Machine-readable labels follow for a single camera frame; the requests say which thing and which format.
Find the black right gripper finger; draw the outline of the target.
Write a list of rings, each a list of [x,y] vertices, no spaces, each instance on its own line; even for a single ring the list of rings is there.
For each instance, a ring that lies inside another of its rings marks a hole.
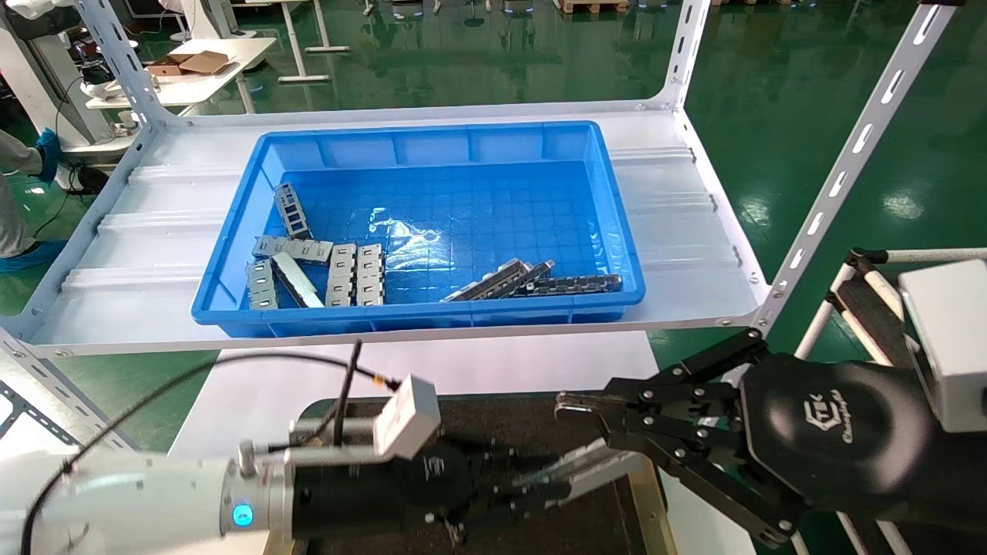
[[[604,432],[604,439],[611,449],[644,454],[762,545],[779,548],[796,534],[797,524],[805,513],[799,503],[773,492],[765,496],[719,469],[683,439],[641,431]]]
[[[746,329],[644,378],[612,377],[598,392],[560,392],[554,417],[599,426],[624,417],[704,419],[736,413],[740,387],[726,373],[761,362],[769,354],[761,331]]]

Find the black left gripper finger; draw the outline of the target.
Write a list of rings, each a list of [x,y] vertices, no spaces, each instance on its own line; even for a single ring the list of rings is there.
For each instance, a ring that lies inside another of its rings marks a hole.
[[[569,482],[535,482],[480,489],[447,513],[447,532],[454,544],[465,544],[529,519],[570,498]]]
[[[464,440],[463,452],[473,476],[482,479],[522,476],[539,471],[557,460],[554,454],[520,451],[496,440]]]

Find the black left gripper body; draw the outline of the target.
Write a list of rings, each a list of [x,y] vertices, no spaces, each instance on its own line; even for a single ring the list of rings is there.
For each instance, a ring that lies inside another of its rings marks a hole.
[[[483,442],[437,439],[410,458],[298,467],[293,537],[370,537],[425,526],[463,529],[483,470]]]

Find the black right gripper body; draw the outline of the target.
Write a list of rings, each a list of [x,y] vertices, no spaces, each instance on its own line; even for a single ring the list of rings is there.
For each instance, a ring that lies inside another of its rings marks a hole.
[[[779,352],[738,389],[751,456],[815,509],[984,533],[985,435],[945,431],[915,372]]]

